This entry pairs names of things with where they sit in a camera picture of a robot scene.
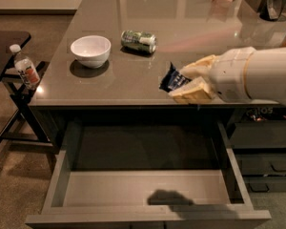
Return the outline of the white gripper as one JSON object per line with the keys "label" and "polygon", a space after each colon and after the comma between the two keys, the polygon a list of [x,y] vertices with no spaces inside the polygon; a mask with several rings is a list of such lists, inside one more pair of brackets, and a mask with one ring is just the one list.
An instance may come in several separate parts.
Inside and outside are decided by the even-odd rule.
{"label": "white gripper", "polygon": [[208,55],[184,66],[179,72],[193,79],[186,85],[169,92],[169,96],[179,104],[206,104],[215,98],[215,93],[224,102],[248,102],[245,90],[245,68],[253,47],[231,49],[219,57]]}

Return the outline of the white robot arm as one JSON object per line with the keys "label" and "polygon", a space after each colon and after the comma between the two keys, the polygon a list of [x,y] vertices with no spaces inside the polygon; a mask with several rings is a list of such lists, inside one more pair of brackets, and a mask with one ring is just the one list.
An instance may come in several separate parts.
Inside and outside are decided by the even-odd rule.
{"label": "white robot arm", "polygon": [[170,92],[180,104],[275,102],[286,106],[286,48],[232,49],[180,70],[190,82]]}

